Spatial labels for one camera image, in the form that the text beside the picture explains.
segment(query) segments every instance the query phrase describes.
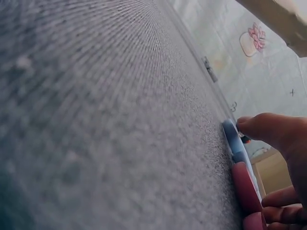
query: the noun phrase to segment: wooden surface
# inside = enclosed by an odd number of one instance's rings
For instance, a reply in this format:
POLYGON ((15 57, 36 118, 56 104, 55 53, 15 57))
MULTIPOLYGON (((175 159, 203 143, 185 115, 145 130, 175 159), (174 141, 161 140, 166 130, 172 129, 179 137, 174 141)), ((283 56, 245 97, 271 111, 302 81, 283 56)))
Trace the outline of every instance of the wooden surface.
POLYGON ((292 184, 286 162, 277 150, 271 149, 251 162, 262 197, 292 184))

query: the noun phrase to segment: pink flower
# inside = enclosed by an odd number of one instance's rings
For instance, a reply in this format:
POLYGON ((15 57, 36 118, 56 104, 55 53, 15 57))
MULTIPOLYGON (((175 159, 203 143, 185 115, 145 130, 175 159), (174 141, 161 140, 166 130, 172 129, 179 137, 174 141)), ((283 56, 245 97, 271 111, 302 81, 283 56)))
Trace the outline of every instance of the pink flower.
POLYGON ((265 32, 262 30, 261 26, 257 26, 256 23, 253 24, 253 28, 248 29, 248 34, 254 39, 254 46, 259 51, 262 52, 265 46, 265 32))

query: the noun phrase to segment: skin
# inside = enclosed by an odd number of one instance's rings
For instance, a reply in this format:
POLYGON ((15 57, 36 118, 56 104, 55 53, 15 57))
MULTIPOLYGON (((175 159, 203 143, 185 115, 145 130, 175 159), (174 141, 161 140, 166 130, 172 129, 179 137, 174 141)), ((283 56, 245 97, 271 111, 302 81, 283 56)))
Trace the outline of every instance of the skin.
POLYGON ((307 118, 264 113, 239 118, 237 127, 277 149, 287 162, 293 186, 262 201, 268 230, 307 230, 307 118))

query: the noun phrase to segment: gray carpet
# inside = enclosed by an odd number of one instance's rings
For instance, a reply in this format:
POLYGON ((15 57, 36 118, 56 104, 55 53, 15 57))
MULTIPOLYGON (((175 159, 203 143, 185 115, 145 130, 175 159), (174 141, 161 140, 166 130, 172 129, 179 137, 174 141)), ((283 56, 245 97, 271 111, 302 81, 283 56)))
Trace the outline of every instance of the gray carpet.
POLYGON ((164 1, 0 2, 0 229, 239 229, 228 111, 164 1))

